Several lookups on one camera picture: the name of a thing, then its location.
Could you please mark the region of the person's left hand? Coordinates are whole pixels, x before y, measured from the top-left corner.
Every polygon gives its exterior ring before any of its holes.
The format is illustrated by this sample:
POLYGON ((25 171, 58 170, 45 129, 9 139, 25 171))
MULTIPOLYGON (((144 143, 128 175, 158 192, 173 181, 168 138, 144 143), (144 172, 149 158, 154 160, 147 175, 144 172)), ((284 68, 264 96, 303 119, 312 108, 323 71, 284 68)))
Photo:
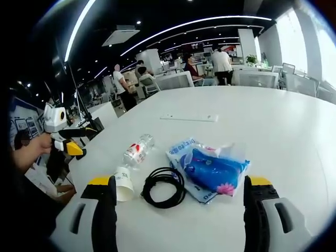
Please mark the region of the person's left hand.
POLYGON ((49 133, 43 133, 30 141, 29 146, 32 149, 34 158, 43 154, 49 154, 52 148, 52 139, 49 133))

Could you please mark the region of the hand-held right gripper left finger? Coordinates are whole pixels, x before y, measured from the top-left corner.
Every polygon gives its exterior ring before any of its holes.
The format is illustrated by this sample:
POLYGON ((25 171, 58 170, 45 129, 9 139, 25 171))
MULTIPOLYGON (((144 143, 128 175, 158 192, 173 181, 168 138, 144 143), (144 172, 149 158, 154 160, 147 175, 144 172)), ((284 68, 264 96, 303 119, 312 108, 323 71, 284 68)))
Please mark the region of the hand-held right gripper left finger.
POLYGON ((51 234, 58 251, 117 251, 115 179, 93 179, 59 213, 51 234))

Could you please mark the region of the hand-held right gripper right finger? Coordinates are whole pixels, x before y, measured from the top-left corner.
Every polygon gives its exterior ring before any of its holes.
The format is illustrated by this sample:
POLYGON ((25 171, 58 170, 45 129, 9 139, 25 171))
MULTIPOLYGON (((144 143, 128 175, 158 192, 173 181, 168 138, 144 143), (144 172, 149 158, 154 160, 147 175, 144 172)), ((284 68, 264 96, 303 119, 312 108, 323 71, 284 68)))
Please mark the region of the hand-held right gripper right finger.
POLYGON ((312 241, 304 214, 270 181, 245 176, 244 251, 303 251, 312 241))

